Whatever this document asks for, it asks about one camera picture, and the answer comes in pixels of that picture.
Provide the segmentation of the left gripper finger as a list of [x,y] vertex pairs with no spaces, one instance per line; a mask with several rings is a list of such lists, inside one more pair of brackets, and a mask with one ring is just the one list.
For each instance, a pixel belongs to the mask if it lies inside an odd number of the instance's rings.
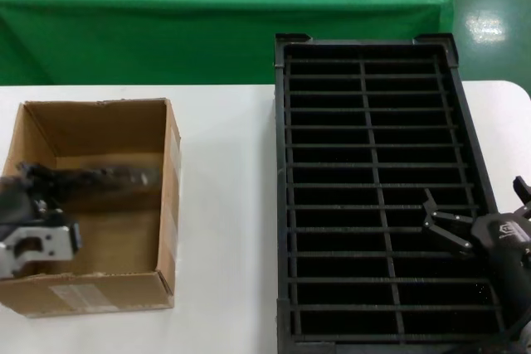
[[46,180],[50,177],[50,169],[40,163],[20,162],[16,165],[16,169],[20,178],[28,182]]
[[40,217],[51,217],[62,213],[62,209],[55,203],[49,204],[43,199],[35,200],[35,207]]

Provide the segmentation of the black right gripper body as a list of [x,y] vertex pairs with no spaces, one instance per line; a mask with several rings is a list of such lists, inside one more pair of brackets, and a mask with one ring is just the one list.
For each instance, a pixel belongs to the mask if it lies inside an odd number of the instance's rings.
[[514,213],[490,214],[474,222],[471,234],[504,315],[509,321],[521,318],[530,307],[530,221]]

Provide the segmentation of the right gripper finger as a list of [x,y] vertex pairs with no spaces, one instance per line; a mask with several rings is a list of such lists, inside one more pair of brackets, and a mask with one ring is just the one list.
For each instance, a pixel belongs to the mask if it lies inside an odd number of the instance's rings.
[[424,190],[423,202],[425,218],[422,222],[423,233],[440,249],[451,253],[458,259],[470,259],[474,256],[471,228],[474,218],[442,211],[429,189]]
[[531,188],[521,176],[513,181],[513,189],[523,205],[515,212],[524,218],[530,217]]

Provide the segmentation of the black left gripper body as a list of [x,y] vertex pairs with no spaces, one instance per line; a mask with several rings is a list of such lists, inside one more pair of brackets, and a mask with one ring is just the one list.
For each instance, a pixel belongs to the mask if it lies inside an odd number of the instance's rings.
[[38,203],[44,199],[45,186],[26,177],[1,178],[1,242],[15,235],[32,236],[44,227]]

